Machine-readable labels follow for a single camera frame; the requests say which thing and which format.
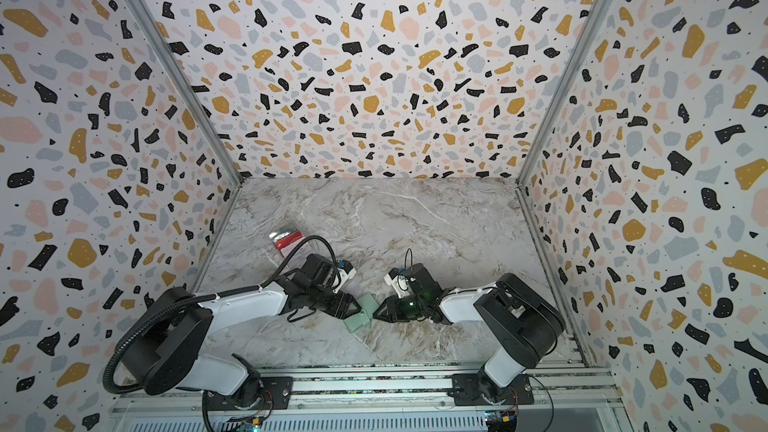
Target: green cloth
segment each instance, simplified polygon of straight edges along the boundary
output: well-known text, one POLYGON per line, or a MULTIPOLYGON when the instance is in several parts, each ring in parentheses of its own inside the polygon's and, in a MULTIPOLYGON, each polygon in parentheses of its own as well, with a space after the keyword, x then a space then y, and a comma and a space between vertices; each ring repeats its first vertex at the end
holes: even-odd
POLYGON ((346 325, 347 330, 350 332, 354 332, 360 327, 370 325, 373 313, 379 308, 379 304, 370 293, 358 297, 357 303, 360 304, 362 310, 357 314, 344 319, 344 325, 346 325))

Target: terrazzo pattern wall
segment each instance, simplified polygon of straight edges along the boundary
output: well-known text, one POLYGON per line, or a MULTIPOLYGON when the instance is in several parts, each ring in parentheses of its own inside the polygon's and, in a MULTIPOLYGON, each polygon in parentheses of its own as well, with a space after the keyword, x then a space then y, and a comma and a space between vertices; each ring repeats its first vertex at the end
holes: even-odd
POLYGON ((524 184, 636 430, 768 430, 767 0, 615 0, 524 184))
POLYGON ((146 0, 235 165, 516 176, 593 0, 146 0))
POLYGON ((115 342, 234 185, 120 0, 1 1, 0 430, 97 430, 115 342))

